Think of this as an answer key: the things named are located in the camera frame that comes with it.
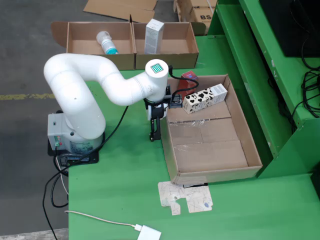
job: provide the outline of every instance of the concrete floor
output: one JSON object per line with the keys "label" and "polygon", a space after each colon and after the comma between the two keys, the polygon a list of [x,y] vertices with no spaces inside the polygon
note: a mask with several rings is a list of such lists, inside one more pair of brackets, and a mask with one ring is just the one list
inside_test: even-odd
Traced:
{"label": "concrete floor", "polygon": [[[59,109],[55,99],[31,94],[51,93],[43,67],[66,50],[51,36],[53,21],[120,19],[83,12],[87,0],[0,1],[0,236],[49,230],[42,197],[45,182],[56,172],[47,155],[47,117]],[[159,0],[155,19],[176,22],[173,0]],[[67,198],[61,184],[57,203]],[[63,209],[47,213],[55,229],[67,228]]]}

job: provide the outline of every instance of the plastic bottle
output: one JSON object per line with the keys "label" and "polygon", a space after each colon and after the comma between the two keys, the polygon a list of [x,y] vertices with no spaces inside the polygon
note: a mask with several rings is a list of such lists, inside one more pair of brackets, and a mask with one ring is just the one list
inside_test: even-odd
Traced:
{"label": "plastic bottle", "polygon": [[107,31],[101,31],[96,35],[96,40],[101,45],[105,54],[119,54],[111,39],[112,38]]}

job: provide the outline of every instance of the power connector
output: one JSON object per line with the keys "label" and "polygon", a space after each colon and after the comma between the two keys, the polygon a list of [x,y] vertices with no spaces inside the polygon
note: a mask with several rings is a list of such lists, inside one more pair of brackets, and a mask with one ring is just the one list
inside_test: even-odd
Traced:
{"label": "power connector", "polygon": [[141,227],[137,224],[134,229],[140,232],[137,240],[159,240],[161,236],[160,231],[145,225]]}

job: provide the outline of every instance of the open cardboard box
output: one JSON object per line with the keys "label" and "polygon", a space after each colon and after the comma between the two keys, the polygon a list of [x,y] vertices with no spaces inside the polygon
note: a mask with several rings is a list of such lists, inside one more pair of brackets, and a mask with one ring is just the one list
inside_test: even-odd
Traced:
{"label": "open cardboard box", "polygon": [[[109,32],[119,54],[103,52],[96,39],[100,31]],[[51,32],[67,53],[103,56],[119,70],[133,70],[135,67],[134,35],[130,22],[53,22]]]}
{"label": "open cardboard box", "polygon": [[164,23],[161,49],[158,54],[145,54],[146,23],[132,23],[135,43],[135,69],[145,69],[152,59],[161,59],[174,69],[194,68],[198,55],[198,45],[189,22]]}
{"label": "open cardboard box", "polygon": [[[162,146],[174,184],[201,184],[251,178],[262,163],[228,75],[199,76],[201,91],[217,84],[225,101],[187,114],[171,108],[161,120]],[[171,91],[178,81],[168,80]]]}

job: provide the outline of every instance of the green workbench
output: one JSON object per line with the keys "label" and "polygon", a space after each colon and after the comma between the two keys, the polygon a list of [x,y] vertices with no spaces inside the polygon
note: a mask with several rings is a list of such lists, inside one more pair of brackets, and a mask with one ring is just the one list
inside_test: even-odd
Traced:
{"label": "green workbench", "polygon": [[[250,103],[241,73],[224,34],[196,38],[199,57],[194,72],[229,74],[261,159],[272,158],[264,131]],[[179,76],[187,69],[174,70]],[[132,77],[141,71],[122,71]],[[106,135],[117,125],[124,107],[112,104],[98,83],[89,82],[106,119]],[[97,164],[69,170],[69,210],[111,221],[147,225],[162,240],[301,240],[317,239],[320,201],[308,174],[209,184],[212,211],[181,215],[161,207],[158,182],[169,181],[161,141],[150,142],[150,123],[142,101],[130,106],[117,132],[99,152]],[[69,214],[70,240],[134,240],[129,226]]]}

